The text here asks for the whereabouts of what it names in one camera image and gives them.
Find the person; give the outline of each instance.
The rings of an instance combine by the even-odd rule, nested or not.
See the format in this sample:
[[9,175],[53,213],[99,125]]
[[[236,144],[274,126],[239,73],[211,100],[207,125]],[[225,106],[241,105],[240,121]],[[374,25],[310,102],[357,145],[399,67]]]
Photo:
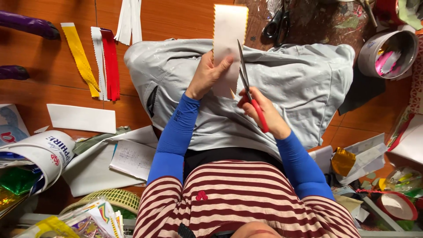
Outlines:
[[[255,87],[250,92],[275,137],[286,176],[278,169],[280,162],[274,166],[248,148],[186,157],[201,98],[233,63],[228,56],[214,67],[212,59],[212,52],[202,56],[160,136],[133,237],[176,238],[178,230],[182,238],[360,237],[348,210],[334,201],[317,164]],[[245,89],[239,95],[238,107],[260,127]],[[184,159],[194,168],[184,166]]]

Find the gray fabric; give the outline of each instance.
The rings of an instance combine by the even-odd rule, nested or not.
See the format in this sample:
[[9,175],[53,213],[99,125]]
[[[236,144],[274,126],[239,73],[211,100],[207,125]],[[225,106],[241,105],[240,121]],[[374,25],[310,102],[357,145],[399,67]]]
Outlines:
[[[124,56],[142,105],[156,86],[153,125],[161,130],[178,105],[197,68],[201,55],[212,49],[211,39],[170,39],[138,42]],[[268,52],[244,47],[250,86],[269,98],[288,122],[305,149],[322,143],[336,109],[352,83],[354,50],[349,45],[285,45]],[[243,89],[238,79],[237,93]],[[189,149],[246,147],[280,158],[270,133],[257,124],[235,100],[215,97],[210,91],[202,99]]]

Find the gold foil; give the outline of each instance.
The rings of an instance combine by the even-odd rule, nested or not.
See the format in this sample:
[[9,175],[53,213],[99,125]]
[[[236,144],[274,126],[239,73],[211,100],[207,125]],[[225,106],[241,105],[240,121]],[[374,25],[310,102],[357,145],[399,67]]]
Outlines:
[[3,187],[0,187],[0,211],[3,211],[10,206],[13,206],[15,203],[19,202],[25,196],[26,194],[15,195],[9,190]]
[[348,176],[349,171],[355,164],[355,154],[350,153],[340,147],[336,150],[332,158],[332,169],[335,173],[344,177]]

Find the striped shirt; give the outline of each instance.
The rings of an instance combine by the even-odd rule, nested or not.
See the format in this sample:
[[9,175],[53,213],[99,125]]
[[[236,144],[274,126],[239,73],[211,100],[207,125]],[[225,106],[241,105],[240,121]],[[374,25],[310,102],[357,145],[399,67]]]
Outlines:
[[194,169],[184,187],[163,176],[145,189],[134,238],[197,238],[261,221],[283,237],[360,237],[348,210],[321,196],[300,200],[286,177],[264,162],[216,161]]

